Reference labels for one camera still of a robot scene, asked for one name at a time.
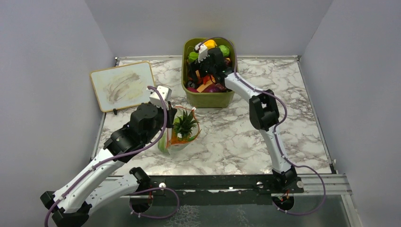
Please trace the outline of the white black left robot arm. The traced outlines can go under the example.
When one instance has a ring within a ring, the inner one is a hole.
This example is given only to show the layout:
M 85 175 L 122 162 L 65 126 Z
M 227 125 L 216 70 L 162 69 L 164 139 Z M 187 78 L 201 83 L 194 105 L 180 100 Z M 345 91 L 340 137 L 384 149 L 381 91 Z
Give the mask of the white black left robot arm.
M 53 218 L 58 227 L 80 227 L 99 208 L 123 195 L 153 191 L 150 177 L 140 167 L 132 168 L 117 180 L 105 180 L 135 155 L 155 145 L 165 130 L 173 127 L 176 114 L 177 109 L 171 104 L 159 107 L 142 103 L 77 176 L 60 189 L 41 195 L 40 200 L 48 209 L 44 226 Z

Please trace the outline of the clear zip bag orange zipper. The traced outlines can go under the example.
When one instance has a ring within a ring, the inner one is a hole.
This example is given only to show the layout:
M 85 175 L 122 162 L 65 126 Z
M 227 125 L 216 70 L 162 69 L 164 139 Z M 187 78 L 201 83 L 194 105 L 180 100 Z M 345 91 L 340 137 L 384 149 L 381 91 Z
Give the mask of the clear zip bag orange zipper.
M 172 155 L 183 150 L 199 136 L 201 129 L 196 118 L 196 107 L 185 108 L 176 106 L 177 113 L 173 120 L 173 127 L 166 129 L 157 143 L 158 150 L 163 154 Z

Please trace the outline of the orange spiky pineapple toy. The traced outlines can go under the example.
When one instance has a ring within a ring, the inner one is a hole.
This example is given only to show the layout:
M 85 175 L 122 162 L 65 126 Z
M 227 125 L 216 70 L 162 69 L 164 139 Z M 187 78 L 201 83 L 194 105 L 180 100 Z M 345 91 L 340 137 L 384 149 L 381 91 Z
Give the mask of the orange spiky pineapple toy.
M 171 144 L 186 144 L 195 140 L 200 134 L 199 121 L 191 109 L 179 109 L 181 112 L 174 119 L 171 130 Z

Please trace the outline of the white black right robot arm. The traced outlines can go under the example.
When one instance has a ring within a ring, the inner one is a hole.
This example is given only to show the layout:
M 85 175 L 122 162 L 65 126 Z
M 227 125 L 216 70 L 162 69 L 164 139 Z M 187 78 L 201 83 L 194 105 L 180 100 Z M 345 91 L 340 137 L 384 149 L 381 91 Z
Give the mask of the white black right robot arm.
M 279 111 L 272 92 L 259 90 L 239 75 L 236 68 L 228 67 L 225 57 L 218 47 L 208 49 L 202 45 L 194 48 L 200 77 L 214 76 L 214 81 L 236 92 L 249 104 L 251 125 L 262 134 L 272 160 L 273 181 L 271 185 L 278 192 L 285 192 L 292 185 L 289 176 L 283 175 L 285 166 L 277 132 L 274 128 L 279 122 Z

